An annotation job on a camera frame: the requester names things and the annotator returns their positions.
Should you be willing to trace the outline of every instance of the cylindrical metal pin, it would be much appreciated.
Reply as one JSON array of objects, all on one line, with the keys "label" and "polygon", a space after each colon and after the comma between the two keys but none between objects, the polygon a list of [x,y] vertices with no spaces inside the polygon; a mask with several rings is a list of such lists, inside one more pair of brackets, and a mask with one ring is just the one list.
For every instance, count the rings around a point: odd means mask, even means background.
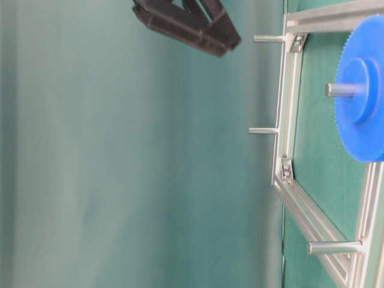
[{"label": "cylindrical metal pin", "polygon": [[249,134],[278,134],[277,128],[249,128]]},{"label": "cylindrical metal pin", "polygon": [[356,254],[363,253],[361,242],[310,242],[308,254]]},{"label": "cylindrical metal pin", "polygon": [[353,97],[355,92],[356,86],[354,84],[329,83],[325,86],[327,97]]},{"label": "cylindrical metal pin", "polygon": [[255,42],[282,43],[284,42],[284,36],[255,35],[253,40]]}]

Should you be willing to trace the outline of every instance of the green fabric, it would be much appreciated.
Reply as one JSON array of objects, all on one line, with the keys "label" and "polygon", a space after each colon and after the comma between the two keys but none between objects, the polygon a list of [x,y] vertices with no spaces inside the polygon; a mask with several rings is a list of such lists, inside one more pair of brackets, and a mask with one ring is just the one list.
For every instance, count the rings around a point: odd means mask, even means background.
[{"label": "green fabric", "polygon": [[0,0],[1,287],[281,285],[281,0],[226,0],[216,59],[131,0]]},{"label": "green fabric", "polygon": [[[342,1],[288,1],[290,12]],[[355,237],[355,224],[364,165],[352,160],[338,138],[333,101],[325,85],[335,79],[338,59],[348,34],[310,35],[304,49],[299,98],[295,177],[342,234]],[[286,215],[285,287],[335,287],[316,256],[307,255],[307,243]]]}]

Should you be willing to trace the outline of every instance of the steel rod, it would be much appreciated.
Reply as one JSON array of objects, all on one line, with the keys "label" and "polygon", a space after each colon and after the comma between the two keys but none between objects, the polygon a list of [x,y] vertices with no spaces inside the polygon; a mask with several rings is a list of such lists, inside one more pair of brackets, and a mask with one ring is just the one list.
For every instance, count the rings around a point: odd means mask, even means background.
[{"label": "steel rod", "polygon": [[277,128],[249,128],[249,134],[278,134]]},{"label": "steel rod", "polygon": [[356,86],[354,84],[329,83],[325,86],[327,97],[353,97],[355,92]]},{"label": "steel rod", "polygon": [[262,43],[283,43],[284,36],[270,36],[270,35],[255,35],[253,38],[254,42]]},{"label": "steel rod", "polygon": [[309,242],[308,254],[361,254],[363,253],[361,242]]}]

